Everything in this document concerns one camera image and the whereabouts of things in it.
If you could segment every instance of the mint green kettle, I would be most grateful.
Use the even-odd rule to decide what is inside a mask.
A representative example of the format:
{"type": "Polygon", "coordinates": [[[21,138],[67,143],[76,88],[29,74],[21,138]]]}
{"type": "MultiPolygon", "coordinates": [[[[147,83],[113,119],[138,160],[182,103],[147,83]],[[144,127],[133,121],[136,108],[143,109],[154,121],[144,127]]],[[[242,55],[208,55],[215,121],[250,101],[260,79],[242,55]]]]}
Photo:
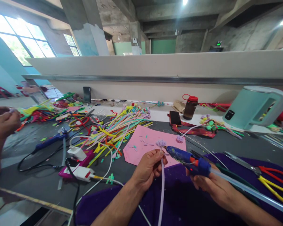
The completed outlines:
{"type": "Polygon", "coordinates": [[[223,116],[223,120],[236,128],[249,130],[253,125],[269,126],[282,111],[283,91],[262,86],[245,86],[223,116]]]}

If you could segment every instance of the phone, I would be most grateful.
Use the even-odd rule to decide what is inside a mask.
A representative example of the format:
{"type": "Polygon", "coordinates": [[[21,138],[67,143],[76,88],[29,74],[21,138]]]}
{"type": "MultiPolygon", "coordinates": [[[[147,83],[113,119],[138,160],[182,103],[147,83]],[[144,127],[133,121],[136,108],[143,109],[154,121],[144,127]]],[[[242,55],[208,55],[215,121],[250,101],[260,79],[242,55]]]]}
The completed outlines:
{"type": "Polygon", "coordinates": [[[170,124],[171,125],[177,125],[177,126],[182,126],[181,124],[181,119],[180,115],[177,111],[170,111],[170,124]]]}
{"type": "Polygon", "coordinates": [[[84,103],[91,103],[91,88],[84,86],[83,87],[83,91],[84,91],[84,103]]]}

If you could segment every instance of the metal rail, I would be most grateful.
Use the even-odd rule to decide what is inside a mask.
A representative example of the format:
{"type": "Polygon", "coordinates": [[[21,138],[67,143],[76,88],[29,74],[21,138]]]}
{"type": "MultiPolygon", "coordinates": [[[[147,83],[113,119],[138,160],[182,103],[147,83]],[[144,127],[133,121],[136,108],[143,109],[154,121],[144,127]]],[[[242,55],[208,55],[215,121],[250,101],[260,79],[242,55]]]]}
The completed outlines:
{"type": "Polygon", "coordinates": [[[283,78],[204,78],[204,77],[143,77],[143,76],[94,76],[94,75],[23,75],[25,79],[149,82],[149,83],[200,83],[227,85],[280,85],[283,78]]]}

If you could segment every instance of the wrist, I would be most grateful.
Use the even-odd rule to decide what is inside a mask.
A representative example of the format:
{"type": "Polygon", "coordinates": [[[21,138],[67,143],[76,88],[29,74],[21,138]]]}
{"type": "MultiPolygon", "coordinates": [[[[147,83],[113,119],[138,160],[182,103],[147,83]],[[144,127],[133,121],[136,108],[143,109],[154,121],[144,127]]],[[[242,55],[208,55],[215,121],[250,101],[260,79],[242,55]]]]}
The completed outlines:
{"type": "Polygon", "coordinates": [[[239,215],[240,217],[247,214],[250,211],[250,207],[252,206],[252,202],[249,201],[243,194],[237,191],[236,201],[234,202],[234,212],[235,214],[239,215]]]}
{"type": "Polygon", "coordinates": [[[130,179],[124,186],[127,190],[135,192],[137,195],[144,195],[144,190],[142,186],[134,179],[130,179]]]}

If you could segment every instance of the gray table surface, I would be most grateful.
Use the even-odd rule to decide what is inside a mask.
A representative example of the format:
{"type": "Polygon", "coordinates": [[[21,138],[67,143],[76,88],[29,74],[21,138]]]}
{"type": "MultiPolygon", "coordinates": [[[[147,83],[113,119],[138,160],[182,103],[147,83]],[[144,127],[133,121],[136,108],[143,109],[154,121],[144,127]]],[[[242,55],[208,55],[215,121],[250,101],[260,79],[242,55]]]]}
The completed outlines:
{"type": "MultiPolygon", "coordinates": [[[[72,209],[77,187],[75,183],[64,184],[62,189],[58,191],[57,187],[60,177],[58,176],[58,172],[54,169],[39,168],[28,172],[19,172],[17,170],[18,162],[24,156],[32,152],[35,145],[40,143],[42,138],[49,138],[57,134],[57,131],[62,126],[55,127],[52,126],[53,123],[54,122],[50,121],[43,124],[28,124],[19,133],[13,134],[7,139],[2,152],[1,163],[3,169],[0,174],[0,187],[35,199],[72,209]]],[[[171,127],[167,122],[154,121],[153,125],[149,128],[176,134],[171,130],[171,127]]],[[[256,133],[251,134],[251,136],[246,134],[242,140],[238,140],[225,131],[218,131],[218,134],[213,139],[192,135],[189,135],[189,137],[195,139],[213,152],[221,153],[223,151],[228,151],[237,156],[270,161],[283,167],[283,150],[259,137],[260,135],[262,134],[256,133]]],[[[191,140],[187,139],[187,151],[193,149],[200,154],[205,154],[202,149],[188,141],[191,140]]],[[[22,168],[30,167],[39,162],[41,159],[45,159],[61,144],[62,141],[59,141],[39,151],[34,156],[26,159],[22,164],[22,168]]],[[[99,176],[105,175],[110,164],[110,155],[108,157],[103,156],[104,155],[102,155],[102,157],[100,157],[91,167],[96,172],[96,175],[99,176]]],[[[55,154],[46,163],[61,165],[61,162],[62,151],[55,154]]],[[[135,167],[136,166],[125,162],[124,157],[121,157],[112,163],[111,170],[108,175],[113,173],[116,180],[125,183],[132,176],[135,167]]],[[[92,181],[90,183],[81,182],[79,197],[81,197],[95,183],[96,181],[92,181]]],[[[112,186],[113,185],[107,185],[105,182],[101,182],[90,192],[90,194],[102,189],[111,188],[112,186]]]]}

